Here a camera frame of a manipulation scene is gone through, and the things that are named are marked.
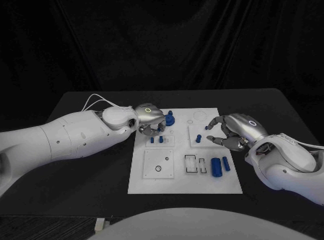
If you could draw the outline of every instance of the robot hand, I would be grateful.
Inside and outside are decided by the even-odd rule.
[[[165,117],[160,109],[150,103],[140,104],[134,111],[139,118],[139,132],[143,135],[157,135],[159,131],[165,130]],[[150,128],[150,125],[157,124],[157,130]]]
[[[207,139],[231,151],[241,151],[246,145],[251,147],[253,144],[267,136],[260,123],[244,114],[234,113],[215,117],[207,126],[207,130],[211,130],[217,123],[221,123],[221,131],[227,138],[212,137],[209,135]]]

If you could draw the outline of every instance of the table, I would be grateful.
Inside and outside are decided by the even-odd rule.
[[[285,133],[317,145],[283,94],[273,88],[183,91],[66,92],[47,122],[82,109],[91,93],[120,106],[152,102],[159,108],[218,108],[220,115],[244,113],[269,134]],[[108,104],[99,102],[91,109]],[[208,208],[266,220],[321,220],[324,207],[260,182],[244,153],[231,152],[243,194],[127,194],[134,134],[92,156],[33,169],[0,198],[0,216],[86,216],[124,218],[163,208]]]

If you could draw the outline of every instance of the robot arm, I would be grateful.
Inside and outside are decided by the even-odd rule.
[[[159,124],[163,131],[163,113],[147,103],[136,110],[114,106],[73,112],[44,125],[0,132],[0,196],[33,168],[92,155],[124,141],[136,129],[156,135],[150,124]]]
[[[215,117],[207,129],[217,123],[227,138],[209,135],[207,139],[233,151],[248,146],[244,160],[263,184],[275,190],[296,192],[324,206],[324,150],[308,152],[299,144],[324,147],[301,143],[283,133],[267,135],[260,123],[244,114]]]

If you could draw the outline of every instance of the blue object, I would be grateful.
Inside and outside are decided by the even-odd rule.
[[[199,140],[201,140],[201,135],[196,135],[196,140],[195,140],[195,142],[199,143]]]
[[[221,177],[221,160],[217,157],[211,159],[211,171],[214,177]]]
[[[225,171],[230,171],[228,160],[227,160],[227,157],[225,157],[225,156],[222,157],[222,165],[224,165]]]
[[[165,115],[165,125],[170,126],[175,123],[175,118],[172,116],[172,111],[167,112]]]

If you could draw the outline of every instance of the cable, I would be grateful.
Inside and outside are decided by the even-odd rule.
[[[91,99],[92,96],[98,96],[98,97],[101,98],[101,100],[95,101],[95,102],[85,108],[86,103],[88,103],[88,101],[89,101],[89,99]],[[98,94],[92,94],[92,95],[88,97],[86,101],[85,101],[84,108],[82,108],[81,112],[85,111],[85,110],[86,110],[97,102],[99,102],[99,101],[105,101],[111,106],[118,107],[118,108],[121,108],[121,109],[131,107],[131,106],[125,106],[125,107],[124,107],[124,106],[118,106],[118,105],[115,105],[114,103],[111,103],[102,96],[99,96]]]
[[[296,143],[299,143],[301,145],[305,145],[305,146],[308,146],[308,147],[311,147],[311,148],[322,149],[322,150],[324,150],[324,146],[311,145],[311,144],[306,144],[306,143],[295,140],[292,137],[289,137],[289,138],[290,138]]]

